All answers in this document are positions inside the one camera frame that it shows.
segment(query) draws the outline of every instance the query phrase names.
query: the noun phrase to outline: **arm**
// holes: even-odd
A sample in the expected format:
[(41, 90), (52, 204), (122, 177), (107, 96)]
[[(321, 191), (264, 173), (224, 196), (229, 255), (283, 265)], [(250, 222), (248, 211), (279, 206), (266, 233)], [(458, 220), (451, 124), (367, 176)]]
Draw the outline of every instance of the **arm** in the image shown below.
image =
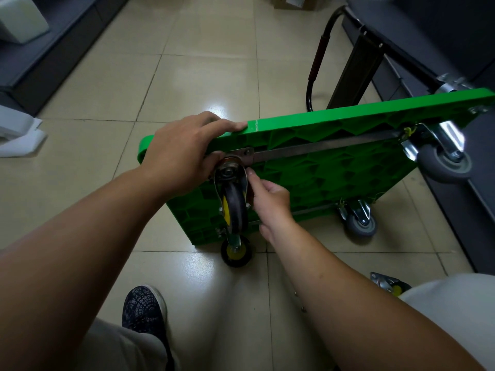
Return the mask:
[(356, 272), (301, 228), (289, 192), (248, 177), (260, 232), (275, 248), (342, 369), (482, 369), (440, 327)]
[(2, 369), (49, 368), (82, 341), (141, 231), (164, 203), (205, 181), (223, 157), (208, 143), (246, 123), (210, 112), (158, 130), (143, 164), (0, 255)]

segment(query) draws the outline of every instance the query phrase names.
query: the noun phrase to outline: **honeycomb plastic pattern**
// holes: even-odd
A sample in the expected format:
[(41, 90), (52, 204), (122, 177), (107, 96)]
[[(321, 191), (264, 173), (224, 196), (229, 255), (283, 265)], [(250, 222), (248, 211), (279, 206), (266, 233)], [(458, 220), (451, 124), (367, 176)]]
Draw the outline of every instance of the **honeycomb plastic pattern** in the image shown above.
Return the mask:
[[(419, 122), (454, 120), (463, 128), (476, 116), (469, 108), (490, 105), (494, 100), (494, 93), (480, 88), (260, 119), (249, 121), (248, 128), (240, 133), (226, 133), (215, 139), (208, 152), (248, 146), (260, 151), (402, 129)], [(148, 136), (142, 140), (138, 160), (142, 161), (151, 139)], [(292, 211), (299, 211), (352, 198), (364, 198), (372, 203), (415, 166), (398, 141), (389, 139), (256, 163), (252, 167), (261, 178), (286, 187), (291, 192)], [(218, 214), (219, 202), (212, 183), (205, 182), (167, 204), (191, 243), (201, 245), (218, 240), (215, 228), (223, 227), (224, 219)], [(305, 220), (331, 211), (314, 211), (295, 219)], [(249, 220), (257, 219), (250, 210)]]

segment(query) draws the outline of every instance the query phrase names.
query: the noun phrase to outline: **black patterned shoe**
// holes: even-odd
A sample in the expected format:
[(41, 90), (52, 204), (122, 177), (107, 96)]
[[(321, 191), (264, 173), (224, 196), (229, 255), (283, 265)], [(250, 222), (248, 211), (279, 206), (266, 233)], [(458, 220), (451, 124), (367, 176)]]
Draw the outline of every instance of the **black patterned shoe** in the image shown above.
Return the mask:
[(127, 294), (122, 310), (122, 326), (134, 332), (158, 337), (167, 352), (166, 371), (173, 371), (176, 369), (176, 362), (168, 344), (166, 323), (167, 306), (156, 289), (141, 285)]

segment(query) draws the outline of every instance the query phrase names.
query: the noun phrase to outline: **tiled floor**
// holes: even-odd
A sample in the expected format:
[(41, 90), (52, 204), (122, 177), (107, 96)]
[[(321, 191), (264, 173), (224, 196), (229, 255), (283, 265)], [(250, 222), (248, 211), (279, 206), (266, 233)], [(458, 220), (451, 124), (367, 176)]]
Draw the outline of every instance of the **tiled floor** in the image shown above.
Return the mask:
[[(269, 0), (130, 0), (41, 112), (37, 156), (0, 160), (0, 247), (137, 165), (140, 138), (211, 110), (235, 121), (304, 112), (318, 40), (337, 2), (317, 12)], [(351, 45), (340, 26), (313, 90), (323, 109)], [(379, 101), (371, 86), (362, 102)], [(413, 171), (373, 206), (376, 236), (346, 235), (337, 216), (303, 223), (363, 274), (411, 285), (471, 268), (422, 176)], [(167, 207), (145, 228), (100, 317), (119, 323), (127, 292), (155, 285), (183, 369), (326, 370), (331, 359), (300, 311), (273, 248), (233, 271), (218, 244), (195, 248)]]

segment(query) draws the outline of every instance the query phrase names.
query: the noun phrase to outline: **forearm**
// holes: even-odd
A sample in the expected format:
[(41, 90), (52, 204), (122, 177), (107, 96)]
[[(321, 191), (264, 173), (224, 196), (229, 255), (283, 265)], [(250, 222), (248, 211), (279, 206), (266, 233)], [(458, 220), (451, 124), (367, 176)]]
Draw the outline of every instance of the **forearm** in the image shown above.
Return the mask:
[(127, 172), (4, 251), (4, 369), (33, 368), (77, 346), (145, 224), (164, 204), (156, 193), (136, 171)]
[(478, 369), (436, 324), (354, 271), (292, 220), (273, 246), (343, 369)]

